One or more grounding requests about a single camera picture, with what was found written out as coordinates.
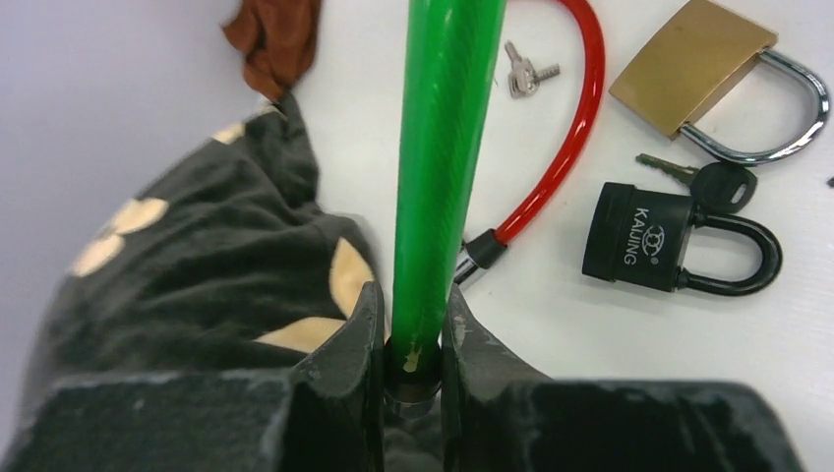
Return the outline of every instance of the black key head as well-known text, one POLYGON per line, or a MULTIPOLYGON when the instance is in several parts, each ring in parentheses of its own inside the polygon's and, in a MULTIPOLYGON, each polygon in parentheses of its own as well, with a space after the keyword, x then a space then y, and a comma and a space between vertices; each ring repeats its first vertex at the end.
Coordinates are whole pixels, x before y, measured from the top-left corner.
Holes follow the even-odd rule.
POLYGON ((757 183, 756 176, 739 165, 713 162, 698 171, 689 192, 705 209, 732 214, 750 202, 757 183))

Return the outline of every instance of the brass padlock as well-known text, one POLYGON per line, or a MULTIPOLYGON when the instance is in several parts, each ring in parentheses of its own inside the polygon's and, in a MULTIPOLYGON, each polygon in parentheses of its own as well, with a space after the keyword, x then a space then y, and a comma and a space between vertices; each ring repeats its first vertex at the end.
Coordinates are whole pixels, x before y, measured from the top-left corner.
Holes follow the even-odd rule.
POLYGON ((771 49, 776 33, 707 0, 690 0, 634 57, 609 92, 670 139, 682 134, 718 159, 745 166, 775 162, 807 146, 828 120, 825 84, 771 49), (816 116, 781 147, 742 152, 723 146, 694 122, 758 61, 800 81, 815 95, 816 116))

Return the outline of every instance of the green bar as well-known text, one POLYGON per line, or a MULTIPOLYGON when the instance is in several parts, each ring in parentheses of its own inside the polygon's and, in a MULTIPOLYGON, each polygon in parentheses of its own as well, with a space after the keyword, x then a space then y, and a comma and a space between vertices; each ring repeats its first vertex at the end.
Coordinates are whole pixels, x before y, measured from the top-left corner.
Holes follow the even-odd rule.
POLYGON ((393 367, 438 354, 506 0, 411 0, 394 249, 393 367))

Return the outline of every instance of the padlock shackle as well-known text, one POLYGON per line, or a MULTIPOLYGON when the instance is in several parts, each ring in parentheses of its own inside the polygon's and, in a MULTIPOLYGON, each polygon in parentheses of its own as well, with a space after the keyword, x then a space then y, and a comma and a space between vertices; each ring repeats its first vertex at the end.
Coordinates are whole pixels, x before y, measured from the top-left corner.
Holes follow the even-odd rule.
POLYGON ((745 167, 754 167, 769 162, 776 162, 802 150, 822 131, 825 123, 828 121, 828 112, 831 108, 828 89, 813 71, 770 48, 762 50, 758 57, 761 62, 799 81, 814 95, 816 101, 816 117, 805 132, 788 143, 771 150, 744 152, 718 143, 692 123, 684 123, 681 126, 682 135, 692 140, 696 145, 712 154, 715 158, 745 167))
POLYGON ((678 277, 678 284, 681 288, 687 287, 716 295, 738 297, 758 292, 776 279, 782 268, 782 247, 769 229, 740 216, 714 214, 702 209, 694 213, 693 225, 722 229, 750 238, 761 251, 761 265, 752 276, 734 282, 696 275, 682 268, 678 277))

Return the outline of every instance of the black cloth with beige pattern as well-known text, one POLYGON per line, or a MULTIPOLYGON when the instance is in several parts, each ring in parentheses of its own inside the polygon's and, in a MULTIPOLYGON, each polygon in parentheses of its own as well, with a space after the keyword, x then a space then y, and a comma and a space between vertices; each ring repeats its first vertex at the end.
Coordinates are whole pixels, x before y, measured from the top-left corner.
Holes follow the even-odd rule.
POLYGON ((218 133, 119 209, 70 268, 33 351, 37 403, 67 374, 291 366, 373 278, 287 95, 218 133))

